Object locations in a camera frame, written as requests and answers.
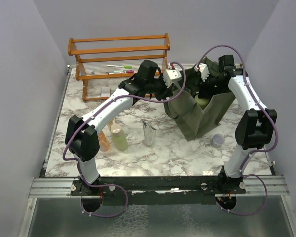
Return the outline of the green lotion bottle white cap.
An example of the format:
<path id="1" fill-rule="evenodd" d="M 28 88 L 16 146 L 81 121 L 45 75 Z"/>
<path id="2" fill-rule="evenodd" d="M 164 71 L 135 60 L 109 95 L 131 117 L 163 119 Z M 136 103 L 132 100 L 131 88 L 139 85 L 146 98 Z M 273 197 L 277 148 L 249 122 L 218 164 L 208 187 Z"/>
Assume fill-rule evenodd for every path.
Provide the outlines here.
<path id="1" fill-rule="evenodd" d="M 208 98 L 199 98 L 198 95 L 195 96 L 195 101 L 201 109 L 205 109 L 210 102 Z"/>

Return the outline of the green canvas bag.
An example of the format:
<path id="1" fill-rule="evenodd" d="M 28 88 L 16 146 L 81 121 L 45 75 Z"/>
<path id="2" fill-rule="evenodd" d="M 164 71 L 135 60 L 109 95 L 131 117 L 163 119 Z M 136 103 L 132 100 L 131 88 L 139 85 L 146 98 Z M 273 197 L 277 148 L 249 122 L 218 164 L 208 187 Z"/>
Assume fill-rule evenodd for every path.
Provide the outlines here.
<path id="1" fill-rule="evenodd" d="M 219 74 L 218 63 L 206 58 L 210 75 Z M 210 99 L 209 104 L 203 110 L 195 101 L 194 76 L 197 73 L 194 68 L 185 70 L 186 84 L 184 91 L 174 100 L 164 103 L 165 113 L 171 118 L 187 141 L 200 138 L 219 125 L 219 122 L 235 100 L 234 94 L 224 83 L 224 93 L 214 96 L 199 96 Z"/>

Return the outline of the green bottle beige cap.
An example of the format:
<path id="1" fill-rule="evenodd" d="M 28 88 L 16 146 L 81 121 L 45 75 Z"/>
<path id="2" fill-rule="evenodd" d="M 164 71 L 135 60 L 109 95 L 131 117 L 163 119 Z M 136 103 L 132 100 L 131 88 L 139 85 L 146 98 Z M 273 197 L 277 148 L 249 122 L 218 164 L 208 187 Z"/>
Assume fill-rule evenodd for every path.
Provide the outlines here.
<path id="1" fill-rule="evenodd" d="M 110 131 L 115 147 L 120 151 L 125 151 L 128 148 L 128 142 L 121 125 L 114 122 L 110 127 Z"/>

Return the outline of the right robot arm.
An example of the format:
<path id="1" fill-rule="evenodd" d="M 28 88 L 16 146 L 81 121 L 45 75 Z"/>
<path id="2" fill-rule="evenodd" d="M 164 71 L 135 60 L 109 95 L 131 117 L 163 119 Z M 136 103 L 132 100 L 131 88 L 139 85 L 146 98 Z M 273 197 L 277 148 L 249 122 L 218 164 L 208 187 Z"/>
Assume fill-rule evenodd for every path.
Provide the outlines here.
<path id="1" fill-rule="evenodd" d="M 269 109 L 252 88 L 245 67 L 237 68 L 233 55 L 224 55 L 218 61 L 218 73 L 212 76 L 209 66 L 198 62 L 194 69 L 201 75 L 200 93 L 213 95 L 219 90 L 231 91 L 243 111 L 235 130 L 236 148 L 228 163 L 221 168 L 217 177 L 217 188 L 228 193 L 239 187 L 243 171 L 251 156 L 262 152 L 263 147 L 278 137 L 275 126 L 277 112 Z"/>

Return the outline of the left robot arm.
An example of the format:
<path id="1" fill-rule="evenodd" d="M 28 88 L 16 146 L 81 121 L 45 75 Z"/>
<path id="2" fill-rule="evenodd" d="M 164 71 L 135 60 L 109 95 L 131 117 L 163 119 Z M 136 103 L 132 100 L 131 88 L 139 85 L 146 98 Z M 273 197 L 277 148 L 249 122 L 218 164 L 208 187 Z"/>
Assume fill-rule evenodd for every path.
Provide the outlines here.
<path id="1" fill-rule="evenodd" d="M 69 119 L 65 150 L 74 155 L 72 159 L 77 163 L 83 180 L 82 189 L 87 194 L 93 195 L 99 189 L 97 179 L 100 175 L 95 163 L 95 156 L 100 149 L 99 133 L 121 112 L 137 101 L 145 100 L 147 94 L 155 95 L 155 101 L 162 103 L 172 96 L 172 87 L 167 71 L 162 72 L 155 62 L 144 60 L 138 71 L 122 81 L 109 99 L 86 115 L 73 115 Z"/>

